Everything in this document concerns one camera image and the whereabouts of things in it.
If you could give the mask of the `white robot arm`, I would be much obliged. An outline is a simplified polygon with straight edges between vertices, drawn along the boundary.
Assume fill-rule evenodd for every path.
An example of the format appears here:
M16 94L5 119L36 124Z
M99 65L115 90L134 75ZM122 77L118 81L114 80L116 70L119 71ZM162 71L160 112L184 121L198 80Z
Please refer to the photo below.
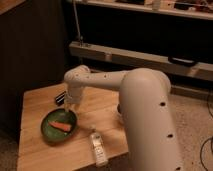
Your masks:
M67 71L67 98L81 102L86 86L119 93L133 171L185 171L168 96L171 83L158 70L93 73L85 65Z

